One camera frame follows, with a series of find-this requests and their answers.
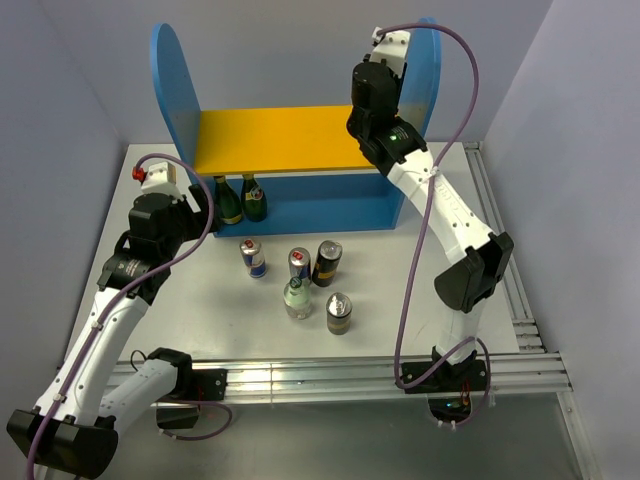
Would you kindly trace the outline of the blue silver Red Bull can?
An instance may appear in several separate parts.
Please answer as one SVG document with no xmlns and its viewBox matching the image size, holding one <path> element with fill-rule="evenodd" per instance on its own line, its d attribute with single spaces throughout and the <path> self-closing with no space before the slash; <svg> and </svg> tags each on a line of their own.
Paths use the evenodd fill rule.
<svg viewBox="0 0 640 480">
<path fill-rule="evenodd" d="M 267 271 L 267 264 L 261 243 L 255 239 L 246 238 L 240 243 L 239 248 L 249 276 L 263 277 Z"/>
</svg>

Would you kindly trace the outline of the clear bottle green cap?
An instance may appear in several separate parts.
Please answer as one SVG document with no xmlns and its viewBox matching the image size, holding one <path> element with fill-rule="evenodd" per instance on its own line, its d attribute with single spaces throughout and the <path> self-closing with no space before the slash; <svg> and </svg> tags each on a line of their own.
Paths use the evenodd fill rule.
<svg viewBox="0 0 640 480">
<path fill-rule="evenodd" d="M 311 294 L 304 280 L 292 277 L 283 292 L 287 314 L 293 319 L 305 319 L 311 312 Z"/>
</svg>

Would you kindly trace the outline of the black yellow can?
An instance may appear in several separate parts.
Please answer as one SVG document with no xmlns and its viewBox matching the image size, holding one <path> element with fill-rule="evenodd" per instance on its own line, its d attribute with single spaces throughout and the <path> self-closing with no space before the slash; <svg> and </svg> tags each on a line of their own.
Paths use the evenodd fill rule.
<svg viewBox="0 0 640 480">
<path fill-rule="evenodd" d="M 333 282 L 342 254 L 343 247 L 339 242 L 325 240 L 319 245 L 312 271 L 312 282 L 315 285 L 327 287 Z"/>
</svg>

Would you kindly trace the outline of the black gold can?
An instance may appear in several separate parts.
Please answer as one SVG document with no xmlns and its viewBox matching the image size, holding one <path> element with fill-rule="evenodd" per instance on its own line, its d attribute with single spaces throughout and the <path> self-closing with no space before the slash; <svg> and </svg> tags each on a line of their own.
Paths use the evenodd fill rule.
<svg viewBox="0 0 640 480">
<path fill-rule="evenodd" d="M 351 326 L 351 299 L 341 293 L 333 293 L 326 302 L 327 329 L 334 335 L 344 335 Z"/>
</svg>

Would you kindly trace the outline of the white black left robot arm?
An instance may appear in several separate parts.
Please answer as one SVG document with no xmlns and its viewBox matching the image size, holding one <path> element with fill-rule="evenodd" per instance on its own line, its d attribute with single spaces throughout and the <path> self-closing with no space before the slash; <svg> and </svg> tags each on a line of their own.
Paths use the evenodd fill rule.
<svg viewBox="0 0 640 480">
<path fill-rule="evenodd" d="M 54 380 L 29 410 L 15 410 L 7 432 L 25 455 L 25 478 L 38 466 L 96 479 L 114 457 L 120 437 L 147 407 L 165 397 L 183 399 L 195 386 L 189 354 L 152 351 L 138 372 L 111 393 L 107 382 L 139 321 L 185 259 L 217 227 L 206 186 L 192 185 L 194 211 L 175 187 L 137 197 L 129 227 L 104 263 L 87 321 Z"/>
</svg>

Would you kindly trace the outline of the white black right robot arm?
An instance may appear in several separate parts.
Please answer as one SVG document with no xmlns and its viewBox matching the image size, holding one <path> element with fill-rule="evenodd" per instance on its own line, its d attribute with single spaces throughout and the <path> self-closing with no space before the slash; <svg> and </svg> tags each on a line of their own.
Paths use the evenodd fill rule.
<svg viewBox="0 0 640 480">
<path fill-rule="evenodd" d="M 365 55 L 352 73 L 347 131 L 363 156 L 421 213 L 449 262 L 434 280 L 447 311 L 434 348 L 443 359 L 432 370 L 435 383 L 452 390 L 467 377 L 484 303 L 502 280 L 514 243 L 474 214 L 422 136 L 399 116 L 405 68 L 400 56 Z"/>
</svg>

